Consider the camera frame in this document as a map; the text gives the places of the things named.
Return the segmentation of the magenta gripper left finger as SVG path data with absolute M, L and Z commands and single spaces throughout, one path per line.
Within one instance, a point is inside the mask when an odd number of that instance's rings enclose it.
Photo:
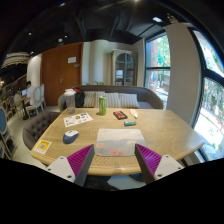
M 94 145 L 89 145 L 68 157 L 58 157 L 46 170 L 78 186 L 83 186 L 93 157 Z

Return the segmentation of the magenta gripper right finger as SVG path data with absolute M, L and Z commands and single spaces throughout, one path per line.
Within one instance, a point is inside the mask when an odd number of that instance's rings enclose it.
M 135 144 L 135 156 L 146 184 L 183 169 L 183 166 L 170 155 L 160 155 L 140 144 Z

